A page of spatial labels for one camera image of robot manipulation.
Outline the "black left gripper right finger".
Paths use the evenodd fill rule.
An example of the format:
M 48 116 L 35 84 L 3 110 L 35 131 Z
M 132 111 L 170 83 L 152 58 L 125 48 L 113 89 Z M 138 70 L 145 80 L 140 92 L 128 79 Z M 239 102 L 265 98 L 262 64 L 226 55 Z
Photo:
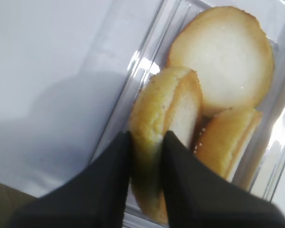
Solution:
M 172 131 L 161 152 L 161 184 L 171 228 L 285 228 L 280 209 L 216 175 Z

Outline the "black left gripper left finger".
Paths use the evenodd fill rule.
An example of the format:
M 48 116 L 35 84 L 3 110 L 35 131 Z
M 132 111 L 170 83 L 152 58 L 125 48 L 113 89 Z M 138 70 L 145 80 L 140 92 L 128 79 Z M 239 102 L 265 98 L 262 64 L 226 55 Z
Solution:
M 100 156 L 65 185 L 16 210 L 10 228 L 121 228 L 131 136 L 118 133 Z

